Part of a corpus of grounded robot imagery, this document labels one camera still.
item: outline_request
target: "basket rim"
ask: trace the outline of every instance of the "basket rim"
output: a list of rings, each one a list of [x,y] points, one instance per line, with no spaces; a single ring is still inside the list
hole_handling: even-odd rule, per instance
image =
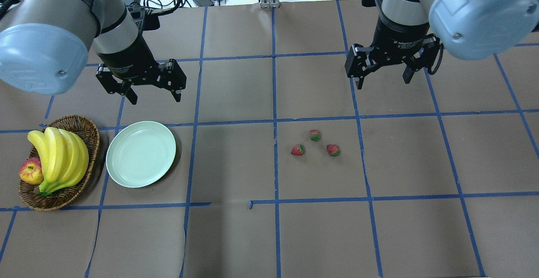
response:
[[[89,180],[90,180],[90,178],[92,176],[94,164],[96,163],[98,150],[99,150],[99,146],[100,146],[100,142],[101,142],[101,135],[100,135],[100,132],[99,132],[99,128],[96,126],[96,123],[94,123],[94,121],[92,121],[92,119],[90,119],[90,118],[88,118],[86,116],[83,116],[83,115],[66,115],[64,117],[60,117],[60,118],[48,123],[45,127],[43,127],[41,132],[44,132],[44,130],[46,128],[48,128],[49,126],[56,125],[58,123],[61,123],[62,121],[69,120],[69,119],[83,120],[85,123],[88,124],[88,126],[91,128],[91,130],[89,132],[96,137],[95,151],[92,153],[92,155],[89,155],[90,158],[89,158],[89,161],[88,161],[88,168],[86,169],[86,173],[83,176],[81,182],[79,182],[76,185],[76,186],[79,186],[80,188],[73,194],[72,197],[70,197],[67,201],[64,201],[63,203],[54,205],[52,207],[47,207],[47,208],[38,207],[36,205],[33,205],[31,203],[31,201],[27,201],[27,199],[23,198],[23,195],[22,195],[22,192],[21,192],[21,187],[24,185],[25,182],[23,180],[20,180],[19,181],[19,197],[21,197],[21,200],[23,201],[23,203],[25,203],[25,205],[27,205],[30,209],[32,209],[34,211],[54,211],[56,209],[61,209],[62,207],[68,205],[71,202],[73,202],[84,191],[84,189],[86,188],[86,186],[87,186],[87,184],[88,184],[88,182],[89,182]],[[31,157],[31,155],[32,155],[32,150],[30,150],[27,159],[29,159]]]

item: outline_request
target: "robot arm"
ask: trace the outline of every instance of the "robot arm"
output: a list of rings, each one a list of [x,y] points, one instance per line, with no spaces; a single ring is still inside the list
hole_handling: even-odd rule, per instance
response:
[[[0,78],[22,90],[61,94],[85,67],[93,42],[104,63],[96,76],[106,92],[136,104],[131,86],[151,84],[178,102],[187,78],[177,61],[156,62],[142,37],[145,15],[123,0],[21,0],[0,14]]]
[[[427,67],[431,74],[437,71],[443,48],[467,60],[503,52],[537,29],[537,3],[538,0],[362,0],[363,6],[379,9],[379,20],[368,48],[360,44],[350,47],[345,71],[348,77],[358,79],[356,84],[361,89],[369,73],[405,63],[403,79],[408,84],[421,68]],[[434,34],[427,34],[429,27]]]

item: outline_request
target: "banana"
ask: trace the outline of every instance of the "banana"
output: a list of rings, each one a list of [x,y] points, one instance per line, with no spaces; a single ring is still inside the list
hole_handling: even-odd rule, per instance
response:
[[[55,183],[60,177],[66,155],[65,141],[57,128],[46,128],[45,138],[48,144],[48,169],[44,174],[45,180],[39,185],[42,195],[47,195],[48,192],[45,190],[49,184]]]
[[[61,128],[59,128],[58,131],[60,131],[60,134],[62,134],[62,136],[64,137],[67,152],[66,161],[64,163],[64,167],[62,167],[62,173],[58,180],[56,180],[56,183],[62,184],[67,182],[73,176],[73,173],[76,171],[77,164],[79,163],[80,159],[80,149],[79,144],[72,132],[62,130]]]
[[[59,181],[51,184],[47,190],[48,193],[55,192],[56,190],[64,187],[74,186],[75,184],[79,183],[80,180],[82,180],[88,169],[89,154],[86,144],[84,144],[83,140],[77,136],[77,134],[71,133],[71,135],[73,135],[73,138],[75,138],[77,147],[79,149],[77,152],[77,157],[79,158],[78,162],[73,170],[73,173],[67,177],[67,181]]]
[[[45,139],[45,134],[40,131],[30,131],[27,135],[28,141],[30,141],[39,154],[39,159],[41,160],[41,170],[43,175],[48,172],[48,147],[47,140]]]

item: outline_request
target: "woven basket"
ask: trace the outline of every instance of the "woven basket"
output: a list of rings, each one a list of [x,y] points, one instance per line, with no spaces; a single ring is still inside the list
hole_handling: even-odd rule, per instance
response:
[[[37,186],[28,184],[21,180],[19,182],[19,195],[25,203],[31,209],[35,211],[54,211],[71,203],[75,198],[77,198],[84,190],[90,177],[92,176],[92,171],[94,164],[96,163],[96,157],[98,154],[99,148],[99,129],[96,124],[90,119],[80,116],[80,115],[68,115],[60,119],[56,119],[47,125],[54,128],[61,128],[66,131],[73,132],[77,134],[86,144],[88,148],[88,169],[86,174],[74,186],[62,188],[57,190],[47,197],[42,197],[37,194],[35,188]],[[28,159],[38,156],[35,146],[32,146]]]

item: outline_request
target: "strawberry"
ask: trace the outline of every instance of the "strawberry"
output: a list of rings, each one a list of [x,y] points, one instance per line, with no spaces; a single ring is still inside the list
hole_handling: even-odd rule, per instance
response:
[[[301,156],[304,153],[305,153],[305,148],[301,144],[294,145],[294,147],[292,148],[292,152],[291,152],[291,154],[294,155],[294,156]]]
[[[321,136],[322,136],[322,134],[320,134],[319,130],[310,130],[310,132],[309,132],[309,138],[310,138],[310,140],[312,140],[314,142],[317,142],[318,140],[320,140]]]
[[[339,147],[335,144],[328,144],[328,146],[326,146],[326,150],[328,151],[328,155],[331,157],[337,157],[341,154],[341,149],[339,149]]]

